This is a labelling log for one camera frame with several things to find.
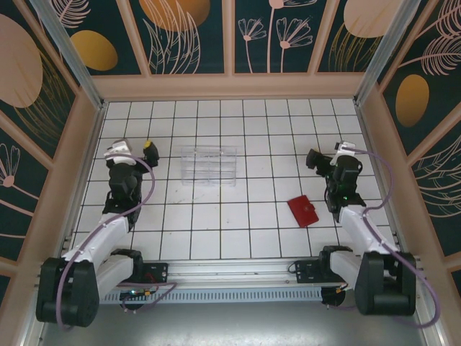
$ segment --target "yellow object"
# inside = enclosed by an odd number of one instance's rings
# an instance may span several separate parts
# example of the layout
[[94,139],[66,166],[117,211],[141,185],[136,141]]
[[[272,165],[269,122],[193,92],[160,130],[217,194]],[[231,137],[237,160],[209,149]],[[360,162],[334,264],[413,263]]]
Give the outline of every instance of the yellow object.
[[180,24],[184,20],[180,19],[176,2],[185,16],[187,13],[191,15],[196,26],[201,25],[210,13],[210,0],[139,0],[152,23],[168,31],[184,31],[188,26]]
[[0,14],[0,99],[29,107],[40,94],[43,67],[34,40],[14,20]]
[[426,80],[417,75],[407,76],[397,91],[395,112],[400,124],[410,128],[417,124],[426,112],[429,103],[429,85]]
[[98,32],[82,30],[73,34],[71,41],[85,66],[98,71],[108,71],[117,65],[117,51],[111,42]]
[[383,36],[402,0],[348,0],[344,7],[344,24],[353,36]]

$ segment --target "white tiled floor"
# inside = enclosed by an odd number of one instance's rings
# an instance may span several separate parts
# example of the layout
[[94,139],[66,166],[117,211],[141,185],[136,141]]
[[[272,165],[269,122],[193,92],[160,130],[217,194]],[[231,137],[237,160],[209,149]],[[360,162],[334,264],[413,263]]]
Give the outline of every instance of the white tiled floor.
[[[119,246],[138,249],[147,260],[216,260],[316,256],[325,245],[350,245],[323,201],[325,182],[305,166],[311,148],[332,154],[337,141],[365,148],[350,99],[252,99],[168,102],[113,102],[109,105],[76,241],[101,216],[108,186],[103,153],[128,138],[141,155],[146,139],[160,153],[156,189],[143,206],[133,232]],[[237,147],[237,183],[229,186],[181,184],[182,146]],[[370,159],[358,192],[368,205],[381,201]],[[150,188],[150,177],[143,193]],[[306,194],[320,221],[300,229],[286,201]],[[383,210],[371,213],[393,239]]]

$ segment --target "red wallet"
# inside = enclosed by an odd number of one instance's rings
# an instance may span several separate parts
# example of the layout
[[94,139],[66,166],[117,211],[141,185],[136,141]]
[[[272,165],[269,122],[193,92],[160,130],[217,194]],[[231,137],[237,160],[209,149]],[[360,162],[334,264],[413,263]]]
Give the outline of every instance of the red wallet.
[[289,200],[288,205],[300,227],[307,227],[318,221],[318,216],[315,213],[315,207],[310,203],[307,196],[302,195],[300,197]]

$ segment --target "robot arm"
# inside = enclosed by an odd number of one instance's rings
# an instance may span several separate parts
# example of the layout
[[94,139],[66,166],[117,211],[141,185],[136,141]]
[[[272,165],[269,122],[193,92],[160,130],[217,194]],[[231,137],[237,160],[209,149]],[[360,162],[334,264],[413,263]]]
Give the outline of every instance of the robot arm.
[[[380,233],[369,219],[370,227],[380,237],[376,239],[363,220],[366,207],[356,192],[362,164],[354,157],[352,143],[336,145],[333,158],[311,150],[306,165],[317,168],[326,179],[326,204],[335,221],[352,238],[353,249],[325,247],[320,258],[322,267],[341,276],[354,289],[357,308],[363,314],[411,315],[416,307],[416,277],[397,261],[382,244],[395,252],[399,250]],[[400,253],[415,264],[409,253]]]
[[[143,161],[150,167],[158,165],[157,148],[150,142],[144,147]],[[105,156],[129,154],[127,140],[120,140],[107,149]],[[127,157],[107,158],[109,187],[102,217],[96,228],[74,249],[61,258],[48,258],[42,265],[38,288],[36,317],[39,321],[56,322],[58,284],[64,267],[77,255],[66,277],[61,298],[64,324],[87,327],[96,316],[99,299],[124,280],[139,282],[143,258],[139,251],[114,247],[133,229],[140,208],[124,217],[109,219],[139,205],[143,174],[147,169]],[[94,233],[101,225],[104,228]]]

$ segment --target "clear plastic container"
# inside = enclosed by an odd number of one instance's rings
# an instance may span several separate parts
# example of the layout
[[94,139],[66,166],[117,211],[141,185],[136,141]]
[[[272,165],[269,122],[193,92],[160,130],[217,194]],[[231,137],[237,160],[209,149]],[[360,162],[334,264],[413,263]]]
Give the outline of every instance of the clear plastic container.
[[184,146],[181,148],[183,185],[236,185],[237,148]]

